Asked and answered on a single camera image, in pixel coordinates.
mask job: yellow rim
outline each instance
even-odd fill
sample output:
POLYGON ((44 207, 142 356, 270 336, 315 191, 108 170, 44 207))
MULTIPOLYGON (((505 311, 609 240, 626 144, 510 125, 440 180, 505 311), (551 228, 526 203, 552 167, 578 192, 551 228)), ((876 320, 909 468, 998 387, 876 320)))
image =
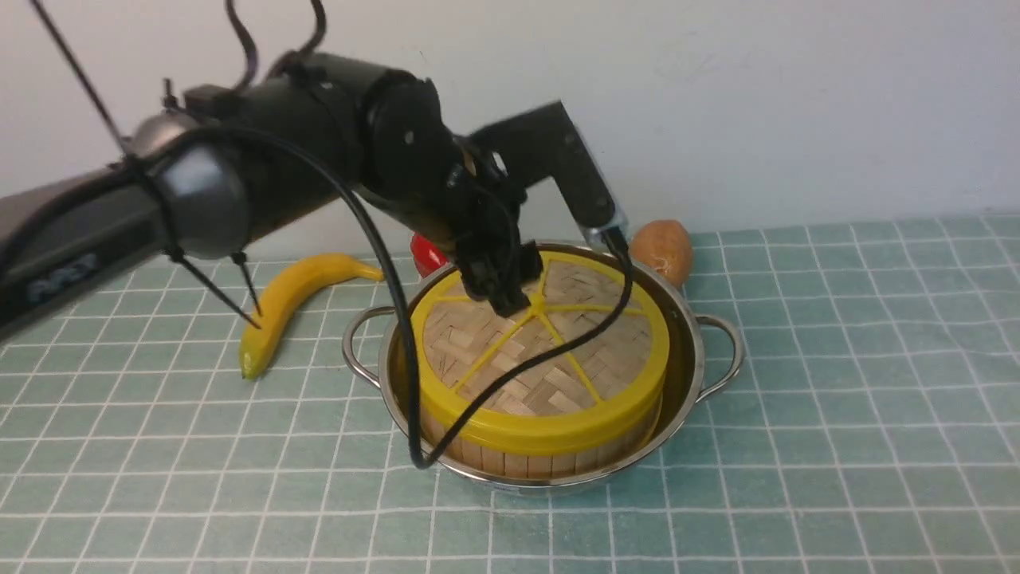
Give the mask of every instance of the yellow rim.
MULTIPOLYGON (((418 364, 421 369, 421 400, 423 408, 445 427, 450 427, 457 420, 457 417, 467 409, 468 402, 457 395, 457 389, 467 381, 470 376, 498 350, 503 343, 513 336, 520 326, 528 321, 540 321, 546 329, 558 342, 562 337, 549 321, 549 313, 562 313, 574 311, 595 311, 608 313, 610 308, 605 306, 546 306, 543 299, 545 293, 545 280, 551 261, 563 261, 579 264, 592 268, 610 276, 619 283, 623 282, 623 275, 618 270, 600 263, 598 261, 558 252, 543 252, 545 270, 539 279, 539 290, 537 296, 532 296, 532 307, 519 320, 517 326, 496 342, 492 348, 486 351, 475 360, 474 365, 453 387, 449 388, 436 376, 425 357, 424 348, 421 345, 421 335, 424 333, 425 320, 432 307, 441 302, 468 302, 464 298, 441 297, 438 294, 446 294, 456 281, 460 280, 460 273, 451 272, 437 282, 432 290, 425 294, 411 317, 411 322, 415 333, 418 351, 418 364)), ((577 453, 595 449, 611 440, 618 438, 640 423, 655 408, 659 399, 663 376, 666 370, 666 361, 669 354, 669 332, 666 328, 666 321, 662 313, 655 305, 652 298, 642 290, 642 286, 634 283, 631 295, 631 302, 638 304, 638 308, 628 308, 628 314, 643 315, 648 318, 652 331, 652 349, 648 362, 641 373, 634 378, 633 383, 626 389, 612 398, 604 401, 599 397, 588 376, 580 369, 572 354, 568 354, 568 361, 573 365, 578 373, 578 378, 588 387, 589 393, 596 401, 596 405, 580 413, 569 415, 556 415, 553 417, 520 417, 496 413, 489 410, 480 410, 471 418, 461 436, 471 442, 515 455, 524 456, 555 456, 567 453, 577 453)))

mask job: white wall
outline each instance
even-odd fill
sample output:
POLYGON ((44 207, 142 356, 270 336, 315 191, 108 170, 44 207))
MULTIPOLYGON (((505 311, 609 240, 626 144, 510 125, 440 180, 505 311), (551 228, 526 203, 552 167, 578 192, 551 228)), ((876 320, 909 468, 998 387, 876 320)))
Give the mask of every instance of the white wall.
MULTIPOLYGON (((240 73, 222 2, 49 4, 125 128, 156 110, 163 75, 185 87, 240 73)), ((300 0, 238 4, 264 59, 310 31, 300 0)), ((1017 0, 326 4, 326 50, 432 77, 455 129, 564 99, 635 223, 1020 208, 1017 0)), ((115 157, 27 1, 0 6, 0 193, 115 157)), ((568 220, 556 195, 531 193, 532 234, 568 220)), ((380 222, 405 248, 407 233, 380 222)), ((327 249, 365 249, 340 205, 257 252, 327 249)))

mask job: metal handle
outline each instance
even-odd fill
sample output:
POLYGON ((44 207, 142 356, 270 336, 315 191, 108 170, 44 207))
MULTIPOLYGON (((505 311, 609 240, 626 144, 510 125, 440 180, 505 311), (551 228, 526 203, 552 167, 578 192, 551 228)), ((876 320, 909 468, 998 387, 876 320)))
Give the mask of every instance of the metal handle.
POLYGON ((391 315, 396 313, 396 311, 397 310, 392 307, 366 309, 365 311, 354 316, 354 319, 352 319, 351 323, 347 326, 347 330, 344 331, 344 361, 347 363, 347 366, 351 368, 351 371, 354 371, 355 375, 368 381, 377 389, 382 388, 379 384, 378 375, 369 371, 368 368, 362 365, 361 362, 358 361, 358 358, 354 356, 354 334, 369 319, 379 317, 380 315, 391 315))
POLYGON ((722 376, 721 379, 712 384, 712 386, 703 388, 700 394, 698 394, 698 399, 695 404, 701 403, 707 399, 711 399, 713 395, 721 392, 729 381, 733 380, 741 373, 741 366, 744 365, 744 357, 746 352, 744 351, 744 342, 741 340, 741 333, 736 330, 736 327, 732 323, 726 321, 725 319, 714 317, 711 315, 699 315, 695 319, 698 321, 699 325, 710 325, 718 329, 722 329, 722 332, 729 337, 729 341, 733 343, 733 361, 729 364, 729 371, 722 376))

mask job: black cable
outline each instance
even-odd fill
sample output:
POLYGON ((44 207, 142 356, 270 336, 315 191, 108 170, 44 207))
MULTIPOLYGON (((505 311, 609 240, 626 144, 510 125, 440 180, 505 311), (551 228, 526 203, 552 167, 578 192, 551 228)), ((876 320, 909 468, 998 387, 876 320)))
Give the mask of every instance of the black cable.
POLYGON ((322 39, 325 38, 325 9, 322 7, 320 0, 311 1, 312 10, 315 11, 315 29, 312 31, 312 37, 303 46, 298 48, 298 54, 301 57, 314 52, 319 47, 319 44, 322 43, 322 39))
POLYGON ((124 155, 131 153, 131 149, 128 147, 128 143, 123 136, 120 134, 120 129, 117 128, 116 123, 113 121, 113 116, 110 115, 106 105, 103 103, 103 99, 99 97, 99 93, 96 92, 96 88, 93 87, 92 82, 89 82, 89 76, 86 75, 85 69, 78 62, 78 58, 74 57, 74 53, 71 52, 70 46, 67 45, 67 41, 64 40, 63 34, 57 30, 56 23, 54 23, 53 18, 50 17, 50 13, 43 6, 42 0, 32 0, 32 6, 36 9, 36 14, 39 15, 39 19, 42 20, 43 25, 46 27, 46 32, 53 39, 53 43, 57 45, 57 49, 60 51, 60 55, 63 56, 64 61, 70 66, 70 70, 74 73, 78 79, 79 84, 81 84, 82 89, 85 90, 89 100, 92 101, 92 106, 96 108, 96 112, 99 113, 99 117, 103 120, 103 125, 106 126, 106 131, 110 133, 110 137, 116 143, 117 147, 120 148, 120 152, 124 155))
POLYGON ((185 267, 188 270, 188 272, 192 273, 192 276, 194 276, 195 278, 198 279, 199 282, 204 284, 205 289, 211 292, 212 295, 215 296, 216 299, 219 300, 224 306, 231 308, 231 311, 241 316, 241 318, 244 319, 252 327, 259 330, 262 329, 262 326, 256 323, 255 320, 251 318, 251 316, 245 313, 245 310, 241 309, 241 306, 231 301, 231 299, 226 297, 226 294, 224 294, 223 291, 219 289, 219 286, 216 286, 216 283, 213 282, 211 278, 209 278, 208 276, 205 275, 204 272, 199 270, 199 268, 195 266, 195 263, 189 261, 185 257, 184 249, 181 249, 178 247, 168 251, 170 251, 171 253, 170 254, 171 261, 185 267))
POLYGON ((234 0, 226 0, 226 17, 231 20, 231 28, 234 29, 234 34, 238 36, 238 41, 241 42, 241 48, 245 51, 245 72, 238 80, 238 83, 231 88, 232 92, 239 93, 241 90, 245 90, 251 86, 255 80, 255 74, 258 73, 258 46, 255 45, 252 35, 238 16, 234 0))
MULTIPOLYGON (((616 260, 619 261, 620 270, 623 273, 623 291, 620 293, 620 300, 617 302, 616 307, 613 308, 613 311, 611 311, 601 323, 593 327, 584 334, 520 363, 493 381, 488 387, 486 387, 484 390, 481 392, 481 394, 478 395, 478 397, 474 399, 474 401, 470 403, 470 405, 468 405, 467 409, 461 413, 460 417, 458 417, 454 424, 450 427, 450 430, 443 435, 432 452, 425 458, 424 464, 418 465, 415 463, 416 467, 419 469, 425 469, 436 464, 440 457, 446 453, 446 450, 453 442, 453 439, 457 437, 461 430, 463 430, 464 426, 471 419, 471 417, 473 417, 474 414, 481 409, 486 402, 492 399, 493 396, 495 396, 515 377, 529 369, 542 365, 547 361, 571 352, 584 344, 591 343, 599 335, 605 333, 606 330, 609 329, 609 327, 617 319, 619 319, 619 317, 623 314, 623 311, 626 309, 627 304, 630 302, 630 293, 633 289, 633 263, 630 261, 630 255, 627 252, 626 238, 623 236, 623 231, 618 228, 614 228, 609 231, 609 233, 607 233, 607 243, 609 245, 610 252, 614 257, 616 257, 616 260)), ((408 434, 411 435, 411 449, 413 454, 414 445, 420 441, 421 414, 417 403, 419 400, 417 397, 419 395, 418 385, 410 385, 410 387, 414 390, 408 394, 410 396, 409 399, 411 399, 411 401, 409 401, 410 405, 408 405, 408 434)))
MULTIPOLYGON (((457 421, 439 440, 431 453, 425 456, 421 450, 421 388, 419 366, 417 361, 417 349, 414 341, 414 330, 411 327, 410 317, 408 316, 407 299, 404 295, 396 265, 394 265, 393 259, 390 257, 390 252, 386 248, 386 244, 378 232, 378 228, 375 226, 374 221, 372 221, 371 216, 365 210, 357 196, 355 196, 354 192, 351 191, 351 188, 339 175, 337 175, 333 169, 300 146, 271 134, 248 127, 197 127, 183 134, 168 146, 153 156, 147 158, 147 160, 150 164, 155 163, 176 155, 178 152, 195 143, 226 138, 228 138, 232 142, 248 142, 271 147, 275 151, 291 155, 293 158, 305 163, 308 167, 312 168, 324 179, 326 179, 326 181, 337 190, 341 198, 344 199, 344 202, 351 208, 351 211, 354 213, 358 223, 365 231, 365 234, 368 238, 368 243, 371 245, 372 251, 379 261, 379 266, 382 267, 387 289, 390 292, 390 297, 393 300, 394 308, 396 310, 395 313, 398 329, 406 359, 406 376, 408 380, 409 455, 411 461, 414 463, 414 466, 419 469, 427 469, 435 465, 443 454, 446 453, 446 450, 453 442, 453 439, 456 438, 461 430, 463 430, 464 426, 471 419, 471 417, 473 417, 474 414, 481 409, 486 402, 492 399, 492 397, 495 396, 496 393, 503 388, 508 382, 521 373, 524 373, 525 371, 547 361, 555 359, 556 357, 573 351, 598 337, 609 329, 613 322, 615 322, 620 315, 623 314, 624 309, 626 309, 626 306, 630 301, 630 294, 633 285, 633 266, 630 262, 630 257, 627 254, 626 241, 623 233, 618 229, 614 229, 614 231, 611 231, 608 237, 608 244, 610 251, 620 263, 620 268, 623 273, 623 290, 620 294, 620 300, 613 311, 610 312, 609 315, 607 315, 606 318, 599 323, 599 325, 592 328, 586 333, 520 363, 493 381, 477 398, 474 399, 474 401, 470 403, 467 409, 465 409, 460 417, 458 417, 457 421)), ((119 178, 123 178, 123 184, 137 180, 135 173, 129 172, 117 173, 116 177, 118 177, 115 178, 117 181, 119 181, 119 178)), ((4 277, 11 268, 12 262, 16 260, 17 256, 24 251, 24 249, 31 244, 32 240, 35 239, 42 231, 42 229, 46 228, 48 224, 52 223, 54 220, 74 207, 98 199, 99 197, 117 189, 120 188, 111 185, 111 181, 107 181, 105 179, 89 181, 83 184, 74 190, 58 196, 34 212, 21 225, 18 226, 17 230, 10 236, 10 240, 4 244, 2 249, 0 249, 0 283, 3 282, 4 277)))
POLYGON ((244 251, 236 251, 231 253, 231 260, 241 269, 241 275, 244 276, 245 284, 248 285, 248 295, 255 304, 255 313, 259 317, 262 317, 262 306, 258 303, 258 294, 255 293, 255 282, 252 280, 251 271, 248 270, 248 254, 244 251))

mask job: banana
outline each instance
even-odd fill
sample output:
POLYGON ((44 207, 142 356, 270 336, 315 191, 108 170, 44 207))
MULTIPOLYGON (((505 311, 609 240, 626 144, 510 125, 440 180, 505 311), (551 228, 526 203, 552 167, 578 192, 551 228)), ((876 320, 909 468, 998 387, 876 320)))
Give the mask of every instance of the banana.
POLYGON ((328 284, 355 276, 382 280, 382 271, 344 253, 322 253, 301 259, 269 281, 259 298, 262 329, 249 325, 241 336, 241 376, 255 379, 265 371, 284 330, 308 298, 328 284))

